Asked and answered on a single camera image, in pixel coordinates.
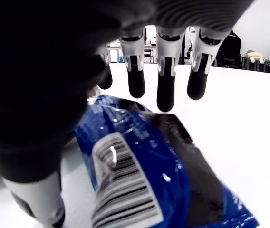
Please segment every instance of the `white tabletop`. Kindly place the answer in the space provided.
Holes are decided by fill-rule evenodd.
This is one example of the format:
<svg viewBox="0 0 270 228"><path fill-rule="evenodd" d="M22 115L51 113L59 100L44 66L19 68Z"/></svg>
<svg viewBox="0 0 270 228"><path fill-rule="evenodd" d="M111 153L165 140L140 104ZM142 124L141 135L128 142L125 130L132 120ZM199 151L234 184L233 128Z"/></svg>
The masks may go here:
<svg viewBox="0 0 270 228"><path fill-rule="evenodd" d="M132 99L124 64L111 64L113 85L103 94ZM177 66L176 114L217 176L237 193L261 227L270 228L270 74L212 67L199 101L186 93L190 66ZM145 64L145 95L137 99L152 111L156 105L157 64ZM89 227L93 190L77 145L62 162L65 228ZM0 179L0 228L38 228L14 202Z"/></svg>

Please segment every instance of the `barcode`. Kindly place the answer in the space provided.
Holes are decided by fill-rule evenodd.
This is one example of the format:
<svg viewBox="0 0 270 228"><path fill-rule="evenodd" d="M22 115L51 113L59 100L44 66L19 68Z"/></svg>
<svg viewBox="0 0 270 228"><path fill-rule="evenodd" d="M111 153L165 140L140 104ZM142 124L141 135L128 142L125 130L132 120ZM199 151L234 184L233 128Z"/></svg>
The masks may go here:
<svg viewBox="0 0 270 228"><path fill-rule="evenodd" d="M146 228L163 221L150 183L120 133L100 139L93 159L99 184L93 228Z"/></svg>

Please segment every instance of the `white wall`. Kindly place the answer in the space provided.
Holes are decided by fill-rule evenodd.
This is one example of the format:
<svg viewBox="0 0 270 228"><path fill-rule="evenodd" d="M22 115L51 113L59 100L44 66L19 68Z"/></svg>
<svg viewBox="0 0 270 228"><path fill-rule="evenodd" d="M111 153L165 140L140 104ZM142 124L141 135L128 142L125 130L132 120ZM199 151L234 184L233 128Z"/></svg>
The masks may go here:
<svg viewBox="0 0 270 228"><path fill-rule="evenodd" d="M261 52L270 60L270 0L256 0L234 26L241 38L241 55L248 50Z"/></svg>
<svg viewBox="0 0 270 228"><path fill-rule="evenodd" d="M154 25L146 26L146 38L150 41L155 40L156 37L156 27Z"/></svg>

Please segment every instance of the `black bag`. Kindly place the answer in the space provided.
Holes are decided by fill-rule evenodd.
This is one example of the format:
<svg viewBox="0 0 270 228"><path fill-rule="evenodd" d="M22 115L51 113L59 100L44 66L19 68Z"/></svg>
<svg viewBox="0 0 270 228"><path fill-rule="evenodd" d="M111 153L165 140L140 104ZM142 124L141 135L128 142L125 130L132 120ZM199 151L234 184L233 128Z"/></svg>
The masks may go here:
<svg viewBox="0 0 270 228"><path fill-rule="evenodd" d="M240 49L241 39L231 31L223 41L216 56L218 67L243 69Z"/></svg>

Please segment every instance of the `desk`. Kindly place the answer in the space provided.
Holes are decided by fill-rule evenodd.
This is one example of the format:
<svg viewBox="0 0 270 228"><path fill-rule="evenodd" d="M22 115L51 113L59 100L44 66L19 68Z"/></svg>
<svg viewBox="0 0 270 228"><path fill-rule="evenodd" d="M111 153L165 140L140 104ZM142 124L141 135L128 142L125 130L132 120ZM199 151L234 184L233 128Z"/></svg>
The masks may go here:
<svg viewBox="0 0 270 228"><path fill-rule="evenodd" d="M104 94L132 99L125 64L111 64L113 85ZM178 65L176 114L216 175L256 215L260 228L270 228L270 74L212 67L205 96L186 94L190 66ZM136 99L154 112L157 65L144 64L145 95ZM62 162L64 228L86 228L94 193L77 144L69 146ZM0 179L0 228L39 228L15 203Z"/></svg>
<svg viewBox="0 0 270 228"><path fill-rule="evenodd" d="M107 49L110 52L110 54L109 54L110 55L110 62L111 62L111 50L116 50L116 52L117 52L117 63L119 63L119 50L121 49L121 46L107 46ZM156 50L156 46L145 45L145 49L151 49L152 53L154 54L154 51Z"/></svg>

